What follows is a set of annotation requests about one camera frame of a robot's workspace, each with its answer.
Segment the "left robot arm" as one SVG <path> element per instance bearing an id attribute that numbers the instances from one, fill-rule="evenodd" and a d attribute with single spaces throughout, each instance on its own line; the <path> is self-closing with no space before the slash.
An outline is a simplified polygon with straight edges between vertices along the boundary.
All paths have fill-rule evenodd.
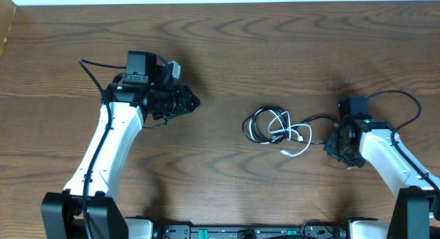
<path id="1" fill-rule="evenodd" d="M 129 151 L 148 116 L 165 126 L 192 113 L 199 98 L 177 83 L 181 67 L 151 52 L 129 51 L 107 87 L 100 117 L 79 167 L 60 193 L 48 192 L 41 214 L 48 238 L 163 238 L 161 225 L 118 209 L 118 185 Z"/>

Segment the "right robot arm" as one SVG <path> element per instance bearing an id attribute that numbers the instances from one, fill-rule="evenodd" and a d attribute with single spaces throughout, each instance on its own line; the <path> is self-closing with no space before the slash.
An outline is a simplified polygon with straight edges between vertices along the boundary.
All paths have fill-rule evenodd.
<path id="1" fill-rule="evenodd" d="M 438 238 L 439 177 L 431 174 L 402 143 L 397 129 L 385 119 L 373 119 L 367 98 L 349 96 L 339 103 L 340 122 L 324 151 L 349 167 L 369 162 L 396 198 L 389 223 L 350 218 L 334 238 Z"/>

